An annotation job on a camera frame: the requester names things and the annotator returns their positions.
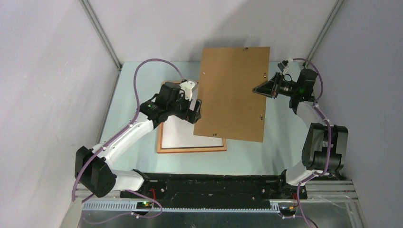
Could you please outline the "brown backing board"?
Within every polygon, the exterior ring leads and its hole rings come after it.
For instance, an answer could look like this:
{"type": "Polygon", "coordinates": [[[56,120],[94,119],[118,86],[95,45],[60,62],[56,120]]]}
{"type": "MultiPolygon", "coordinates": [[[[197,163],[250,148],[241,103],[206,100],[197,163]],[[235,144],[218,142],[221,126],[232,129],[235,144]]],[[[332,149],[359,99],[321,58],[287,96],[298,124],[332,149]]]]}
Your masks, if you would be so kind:
{"type": "Polygon", "coordinates": [[[252,90],[269,74],[269,47],[204,48],[194,135],[263,142],[266,97],[252,90]]]}

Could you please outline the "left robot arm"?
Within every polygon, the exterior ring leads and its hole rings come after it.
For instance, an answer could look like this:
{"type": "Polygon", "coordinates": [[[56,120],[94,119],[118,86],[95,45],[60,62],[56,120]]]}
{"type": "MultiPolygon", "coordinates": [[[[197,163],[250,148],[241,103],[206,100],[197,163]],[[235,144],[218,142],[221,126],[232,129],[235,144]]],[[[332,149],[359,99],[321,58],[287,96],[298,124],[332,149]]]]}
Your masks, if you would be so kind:
{"type": "Polygon", "coordinates": [[[103,143],[92,148],[80,147],[75,156],[77,184],[85,186],[98,198],[111,191],[131,190],[144,198],[150,192],[150,184],[140,171],[115,170],[117,160],[135,142],[175,116],[191,124],[201,118],[200,99],[193,100],[198,84],[192,80],[180,83],[165,82],[160,91],[140,104],[137,114],[123,128],[103,143]]]}

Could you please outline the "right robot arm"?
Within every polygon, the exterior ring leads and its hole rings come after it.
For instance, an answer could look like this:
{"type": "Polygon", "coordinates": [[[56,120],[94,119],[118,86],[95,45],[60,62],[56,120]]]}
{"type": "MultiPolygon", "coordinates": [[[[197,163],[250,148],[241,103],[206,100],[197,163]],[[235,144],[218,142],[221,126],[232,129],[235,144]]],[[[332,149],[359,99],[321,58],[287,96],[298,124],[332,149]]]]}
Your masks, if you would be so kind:
{"type": "Polygon", "coordinates": [[[277,194],[284,199],[313,178],[339,171],[345,163],[348,129],[332,125],[319,107],[314,96],[314,85],[321,79],[312,69],[302,69],[297,81],[286,80],[285,74],[276,72],[267,82],[253,88],[253,92],[268,98],[284,95],[290,98],[289,107],[308,127],[300,161],[282,172],[276,186],[277,194]]]}

